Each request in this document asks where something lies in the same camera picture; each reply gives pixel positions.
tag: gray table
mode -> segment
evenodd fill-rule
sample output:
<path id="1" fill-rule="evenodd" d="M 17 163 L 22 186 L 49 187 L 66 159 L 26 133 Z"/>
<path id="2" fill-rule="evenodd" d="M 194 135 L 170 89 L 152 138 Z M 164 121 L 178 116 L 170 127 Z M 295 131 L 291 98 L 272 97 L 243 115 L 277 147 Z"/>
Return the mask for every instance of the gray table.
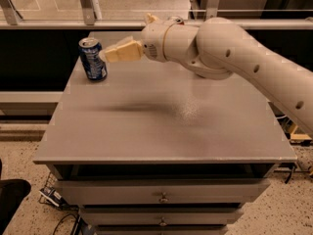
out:
<path id="1" fill-rule="evenodd" d="M 107 46 L 129 34 L 138 37 L 138 32 L 91 35 Z M 208 80 L 178 64 L 156 63 L 146 58 L 140 62 L 110 64 L 108 70 L 105 81 L 94 83 L 86 78 L 78 60 L 34 158 L 36 164 L 47 165 L 60 179 L 57 188 L 68 200 L 79 187 L 84 189 L 81 196 L 89 194 L 88 198 L 92 199 L 91 192 L 95 189 L 106 188 L 104 191 L 110 194 L 116 185 L 131 185 L 135 192 L 139 185 L 168 186 L 166 179 L 175 186 L 182 186 L 178 179 L 185 180 L 185 186 L 195 185 L 188 175 L 192 178 L 201 175 L 201 180 L 208 180 L 202 181 L 202 186 L 229 178 L 259 180 L 258 184 L 264 184 L 261 178 L 275 165 L 296 160 L 264 96 L 235 74 L 227 80 Z M 117 182 L 108 184 L 106 180 L 110 176 Z M 221 184 L 233 183 L 243 186 L 235 181 Z M 92 210 L 91 217 L 86 207 L 110 202 L 103 203 L 99 196 L 91 202 L 88 198 L 77 199 L 82 216 L 95 225 L 105 223 L 102 218 L 106 211 Z M 129 204 L 136 204 L 137 200 L 131 201 Z M 104 230 L 99 228 L 99 234 L 107 234 Z M 118 230 L 110 234 L 130 233 Z M 205 234 L 222 233 L 206 230 Z"/>

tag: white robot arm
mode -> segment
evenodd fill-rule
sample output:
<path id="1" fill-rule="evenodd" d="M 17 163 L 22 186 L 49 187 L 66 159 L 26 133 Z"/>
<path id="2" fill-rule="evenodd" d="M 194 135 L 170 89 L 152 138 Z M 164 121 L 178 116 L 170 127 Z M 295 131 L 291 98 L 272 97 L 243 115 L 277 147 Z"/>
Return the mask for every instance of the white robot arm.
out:
<path id="1" fill-rule="evenodd" d="M 151 60 L 176 62 L 211 79 L 235 72 L 313 137 L 313 73 L 270 51 L 231 21 L 213 18 L 195 27 L 153 18 L 143 29 L 142 40 L 132 41 L 132 46 L 138 51 L 130 56 L 123 55 L 122 49 L 130 53 L 127 48 L 103 54 L 110 62 L 139 59 L 144 53 Z"/>

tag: gray cabinet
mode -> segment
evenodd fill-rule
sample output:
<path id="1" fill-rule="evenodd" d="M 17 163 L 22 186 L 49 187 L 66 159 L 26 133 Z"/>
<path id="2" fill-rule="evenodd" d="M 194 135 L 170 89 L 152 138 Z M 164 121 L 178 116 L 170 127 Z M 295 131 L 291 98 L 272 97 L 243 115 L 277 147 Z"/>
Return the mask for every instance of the gray cabinet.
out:
<path id="1" fill-rule="evenodd" d="M 103 46 L 140 32 L 92 32 Z M 233 75 L 143 59 L 92 83 L 78 61 L 34 158 L 105 235 L 222 235 L 296 156 L 266 99 Z"/>

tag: cable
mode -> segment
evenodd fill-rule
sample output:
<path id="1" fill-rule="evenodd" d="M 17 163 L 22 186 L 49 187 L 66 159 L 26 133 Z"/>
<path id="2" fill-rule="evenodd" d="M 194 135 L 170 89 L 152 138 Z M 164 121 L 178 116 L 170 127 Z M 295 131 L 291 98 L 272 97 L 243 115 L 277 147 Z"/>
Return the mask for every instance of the cable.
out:
<path id="1" fill-rule="evenodd" d="M 276 117 L 276 119 L 283 119 L 283 118 L 286 118 L 287 116 L 286 115 L 283 115 L 281 117 Z"/>
<path id="2" fill-rule="evenodd" d="M 57 207 L 57 206 L 53 205 L 52 203 L 50 203 L 46 199 L 44 199 L 44 201 L 41 201 L 42 199 L 44 199 L 44 197 L 41 196 L 38 200 L 38 203 L 40 205 L 46 205 L 46 206 L 51 207 L 51 208 L 58 210 L 58 211 L 78 212 L 78 210 L 79 210 L 79 208 L 77 206 L 71 206 L 71 205 L 67 205 L 67 204 L 64 204 L 64 205 Z"/>
<path id="3" fill-rule="evenodd" d="M 77 216 L 75 216 L 74 214 L 72 213 L 69 213 L 67 215 L 65 215 L 64 217 L 62 217 L 62 219 L 59 221 L 59 223 L 57 224 L 55 230 L 53 231 L 52 235 L 55 235 L 56 234 L 56 231 L 57 229 L 59 228 L 60 224 L 63 223 L 63 221 L 68 217 L 68 216 L 73 216 L 75 218 L 75 221 L 77 221 Z"/>

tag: blue soda can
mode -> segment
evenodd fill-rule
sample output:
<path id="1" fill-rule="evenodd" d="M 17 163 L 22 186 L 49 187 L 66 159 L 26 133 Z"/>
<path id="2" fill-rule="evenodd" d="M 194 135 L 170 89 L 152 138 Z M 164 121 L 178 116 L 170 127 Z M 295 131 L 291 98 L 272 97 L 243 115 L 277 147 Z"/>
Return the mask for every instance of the blue soda can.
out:
<path id="1" fill-rule="evenodd" d="M 87 77 L 92 81 L 101 81 L 107 77 L 107 66 L 99 58 L 102 50 L 101 43 L 92 37 L 86 37 L 79 41 L 79 56 Z"/>

